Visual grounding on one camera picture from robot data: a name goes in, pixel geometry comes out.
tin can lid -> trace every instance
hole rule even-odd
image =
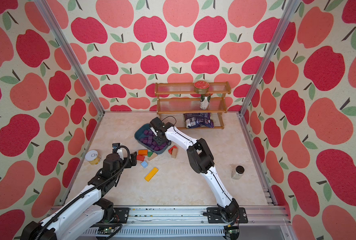
[[[235,168],[235,170],[237,171],[237,173],[239,174],[243,174],[243,172],[245,171],[245,169],[242,166],[237,166]]]
[[[94,159],[96,159],[98,156],[98,152],[96,150],[91,150],[91,151],[88,151],[86,153],[86,155],[84,156],[84,158],[90,162],[90,161],[93,161]]]

blue block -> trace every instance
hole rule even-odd
[[[147,164],[146,161],[143,161],[143,162],[141,162],[141,165],[142,165],[143,168],[146,168],[148,164]]]

orange block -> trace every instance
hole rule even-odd
[[[145,156],[137,155],[137,160],[143,162],[145,160]]]
[[[147,156],[147,149],[138,150],[138,155]]]
[[[170,155],[171,155],[171,153],[173,152],[173,149],[174,149],[174,148],[178,149],[175,145],[174,145],[174,146],[172,146],[172,147],[169,149],[169,153],[170,153]]]

black lid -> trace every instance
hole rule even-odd
[[[235,170],[237,171],[237,173],[239,174],[243,174],[243,172],[245,171],[245,169],[242,166],[237,166],[235,168]]]

wall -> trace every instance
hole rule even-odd
[[[298,239],[356,239],[356,1],[305,0],[290,24],[244,114],[250,136]]]
[[[60,204],[97,124],[70,68],[34,2],[0,4],[0,239]]]
[[[198,79],[229,81],[226,104],[240,110],[285,7],[275,0],[62,4],[70,22],[63,32],[87,52],[81,66],[107,111],[155,111],[154,83]]]

